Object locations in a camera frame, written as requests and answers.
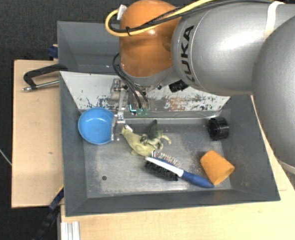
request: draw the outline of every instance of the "wooden board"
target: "wooden board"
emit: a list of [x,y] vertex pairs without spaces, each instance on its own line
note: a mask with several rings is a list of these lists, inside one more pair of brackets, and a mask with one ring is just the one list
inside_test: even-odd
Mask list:
[[[57,61],[16,60],[13,81],[13,208],[48,206],[63,184],[59,85],[24,92],[26,72]],[[35,83],[58,80],[59,73]]]

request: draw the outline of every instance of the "scrubbing brush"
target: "scrubbing brush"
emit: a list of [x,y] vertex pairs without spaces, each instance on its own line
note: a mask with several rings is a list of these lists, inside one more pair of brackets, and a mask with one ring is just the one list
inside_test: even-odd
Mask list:
[[202,188],[214,188],[214,185],[206,178],[178,168],[178,161],[164,153],[153,152],[151,156],[145,157],[145,160],[146,169],[167,180],[177,181],[180,177]]

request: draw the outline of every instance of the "yellow cable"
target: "yellow cable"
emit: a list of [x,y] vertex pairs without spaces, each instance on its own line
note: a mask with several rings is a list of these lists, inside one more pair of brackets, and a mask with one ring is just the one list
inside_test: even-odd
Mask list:
[[[181,9],[179,9],[179,10],[177,10],[177,11],[175,11],[175,12],[169,14],[169,15],[167,15],[167,16],[164,17],[164,18],[168,18],[168,17],[175,16],[175,15],[178,15],[178,14],[181,14],[181,13],[185,13],[185,12],[187,12],[187,11],[192,10],[193,8],[199,7],[200,5],[203,5],[203,4],[205,4],[205,3],[212,2],[212,1],[215,1],[215,0],[198,0],[198,1],[195,1],[195,2],[193,2],[193,3],[191,3],[191,4],[189,4],[189,5],[187,5],[187,6],[183,7],[183,8],[181,8]],[[118,13],[118,11],[119,11],[119,10],[116,9],[116,10],[112,11],[112,12],[106,17],[106,20],[105,20],[105,29],[106,29],[106,31],[107,31],[109,34],[111,34],[111,35],[113,35],[113,36],[116,36],[116,37],[127,37],[127,36],[128,36],[128,33],[118,33],[118,32],[113,31],[113,30],[110,29],[110,27],[109,27],[109,22],[110,22],[111,18],[112,18],[114,15],[116,15],[116,14]],[[149,31],[149,30],[151,30],[151,29],[154,29],[154,28],[157,27],[158,25],[159,25],[159,24],[157,24],[157,25],[153,25],[153,26],[150,26],[150,27],[147,27],[147,28],[144,28],[144,29],[140,29],[140,30],[132,31],[132,32],[130,33],[130,35],[131,35],[131,36],[135,36],[135,35],[141,34],[141,33],[145,32],[145,31]]]

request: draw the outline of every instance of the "wooden table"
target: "wooden table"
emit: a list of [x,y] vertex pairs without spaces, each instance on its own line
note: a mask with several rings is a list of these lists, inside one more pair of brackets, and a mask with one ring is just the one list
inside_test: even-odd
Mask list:
[[[23,92],[27,71],[57,61],[16,60],[12,207],[48,206],[63,184],[58,86]],[[36,82],[58,79],[58,73]],[[264,138],[281,201],[65,217],[82,240],[295,240],[295,190]]]

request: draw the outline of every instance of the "toy dinosaur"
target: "toy dinosaur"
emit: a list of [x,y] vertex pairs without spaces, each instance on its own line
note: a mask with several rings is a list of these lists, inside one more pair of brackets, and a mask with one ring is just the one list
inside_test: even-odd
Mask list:
[[141,156],[148,157],[151,155],[151,152],[155,150],[153,145],[141,143],[142,136],[133,133],[128,125],[122,128],[121,134],[132,148],[132,155],[140,154]]
[[144,145],[152,145],[155,149],[162,150],[164,144],[161,139],[165,139],[169,145],[171,145],[172,141],[169,137],[163,134],[163,131],[158,128],[158,121],[154,120],[151,129],[148,134],[142,134],[142,138],[140,142]]

